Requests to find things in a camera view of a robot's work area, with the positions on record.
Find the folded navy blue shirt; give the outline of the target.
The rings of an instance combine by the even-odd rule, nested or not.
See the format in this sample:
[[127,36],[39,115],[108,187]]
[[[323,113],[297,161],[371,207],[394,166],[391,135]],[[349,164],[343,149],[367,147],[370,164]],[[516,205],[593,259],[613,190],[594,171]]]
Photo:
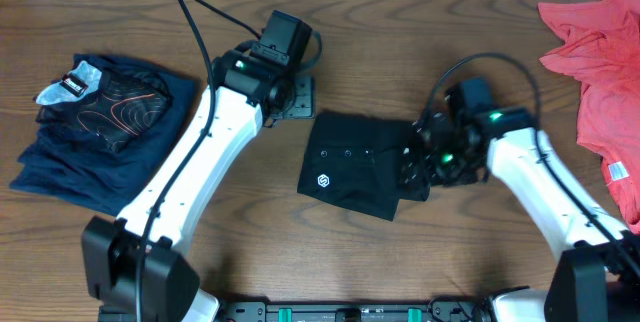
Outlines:
[[123,56],[77,54],[72,69],[83,60],[126,74],[157,73],[172,96],[171,107],[117,153],[97,136],[38,122],[39,109],[37,138],[19,156],[23,168],[9,186],[115,216],[143,189],[170,152],[192,106],[196,83],[157,64]]

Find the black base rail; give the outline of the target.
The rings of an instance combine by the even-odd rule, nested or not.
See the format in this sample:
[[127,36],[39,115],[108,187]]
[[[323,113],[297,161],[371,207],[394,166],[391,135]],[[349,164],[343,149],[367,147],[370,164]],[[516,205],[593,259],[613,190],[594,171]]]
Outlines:
[[492,322],[482,303],[437,297],[425,304],[285,304],[234,302],[221,305],[213,322]]

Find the folded black patterned shirt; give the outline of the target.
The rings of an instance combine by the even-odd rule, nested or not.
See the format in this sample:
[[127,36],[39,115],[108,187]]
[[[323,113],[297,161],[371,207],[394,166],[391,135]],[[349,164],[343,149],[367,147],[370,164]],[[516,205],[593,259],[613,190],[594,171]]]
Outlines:
[[172,96],[155,72],[126,74],[83,60],[35,102],[38,122],[97,136],[117,153],[163,117]]

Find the black t-shirt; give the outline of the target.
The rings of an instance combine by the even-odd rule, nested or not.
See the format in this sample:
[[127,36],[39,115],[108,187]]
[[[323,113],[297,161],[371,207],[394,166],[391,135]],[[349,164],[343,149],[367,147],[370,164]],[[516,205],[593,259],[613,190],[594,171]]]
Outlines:
[[427,181],[412,169],[412,123],[323,112],[309,135],[297,192],[380,219],[401,199],[424,202]]

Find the coral red shirt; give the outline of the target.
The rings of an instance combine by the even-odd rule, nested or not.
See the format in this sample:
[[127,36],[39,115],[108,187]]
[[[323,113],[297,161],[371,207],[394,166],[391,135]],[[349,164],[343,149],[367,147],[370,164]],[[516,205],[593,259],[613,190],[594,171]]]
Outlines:
[[540,58],[581,83],[577,144],[601,156],[609,192],[639,232],[639,0],[541,2],[542,21],[563,45]]

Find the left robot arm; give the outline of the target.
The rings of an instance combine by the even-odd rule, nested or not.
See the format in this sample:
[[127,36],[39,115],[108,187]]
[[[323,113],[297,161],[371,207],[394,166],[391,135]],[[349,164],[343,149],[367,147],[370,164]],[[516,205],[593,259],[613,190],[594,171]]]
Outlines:
[[212,321],[219,300],[186,259],[207,204],[265,121],[314,115],[316,57],[237,47],[211,62],[210,84],[155,176],[112,221],[81,235],[88,291],[101,321]]

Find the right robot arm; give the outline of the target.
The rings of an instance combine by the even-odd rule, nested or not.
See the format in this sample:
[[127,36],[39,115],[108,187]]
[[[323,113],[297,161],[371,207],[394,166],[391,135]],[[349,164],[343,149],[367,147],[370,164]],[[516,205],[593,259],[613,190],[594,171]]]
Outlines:
[[420,195],[433,186],[500,180],[556,260],[547,289],[496,292],[474,320],[638,320],[638,236],[589,195],[526,109],[467,108],[422,117],[402,156],[400,182]]

